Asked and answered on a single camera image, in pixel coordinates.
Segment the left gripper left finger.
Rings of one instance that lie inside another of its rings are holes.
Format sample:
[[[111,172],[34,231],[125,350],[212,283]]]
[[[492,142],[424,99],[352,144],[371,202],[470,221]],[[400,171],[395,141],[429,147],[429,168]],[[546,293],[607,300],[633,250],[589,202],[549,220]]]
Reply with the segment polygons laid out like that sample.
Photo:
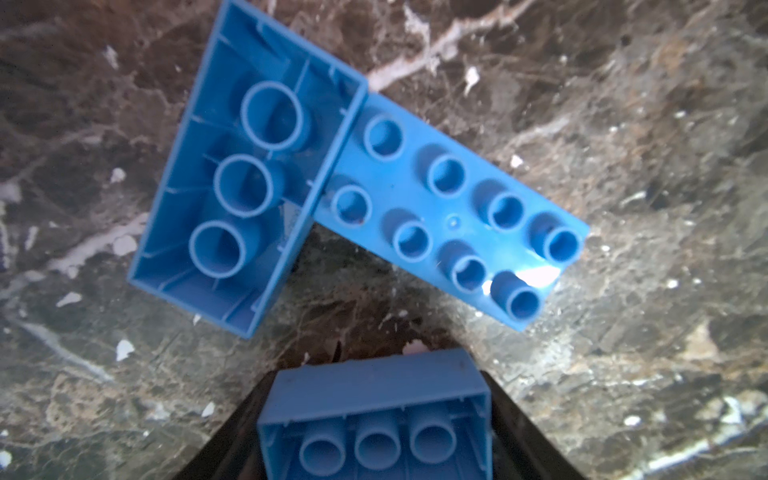
[[[257,420],[278,371],[269,371],[173,479],[267,479]]]

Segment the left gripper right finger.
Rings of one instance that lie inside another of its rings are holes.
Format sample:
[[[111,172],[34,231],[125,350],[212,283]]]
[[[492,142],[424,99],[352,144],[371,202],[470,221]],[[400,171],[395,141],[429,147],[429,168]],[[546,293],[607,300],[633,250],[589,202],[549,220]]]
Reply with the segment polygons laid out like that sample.
[[[493,479],[585,480],[486,371],[491,392]]]

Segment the blue lego brick front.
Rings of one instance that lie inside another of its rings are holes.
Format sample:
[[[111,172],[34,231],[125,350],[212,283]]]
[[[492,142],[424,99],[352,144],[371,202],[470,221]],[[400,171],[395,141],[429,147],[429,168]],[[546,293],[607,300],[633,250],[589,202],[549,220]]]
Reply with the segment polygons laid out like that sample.
[[[490,479],[491,393],[463,349],[277,373],[257,421],[270,479]]]

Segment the blue lego brick angled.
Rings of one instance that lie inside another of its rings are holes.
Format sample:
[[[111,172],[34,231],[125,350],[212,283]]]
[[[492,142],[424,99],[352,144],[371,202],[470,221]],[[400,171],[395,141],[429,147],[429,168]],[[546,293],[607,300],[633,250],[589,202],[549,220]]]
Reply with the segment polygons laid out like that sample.
[[[369,95],[315,220],[515,330],[588,225],[380,94]]]

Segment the blue lego brick diagonal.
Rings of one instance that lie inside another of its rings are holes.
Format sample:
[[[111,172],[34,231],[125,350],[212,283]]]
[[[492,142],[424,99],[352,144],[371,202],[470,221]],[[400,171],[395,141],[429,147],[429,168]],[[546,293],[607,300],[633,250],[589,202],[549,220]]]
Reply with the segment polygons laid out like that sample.
[[[367,94],[351,66],[255,6],[223,2],[129,281],[250,338]]]

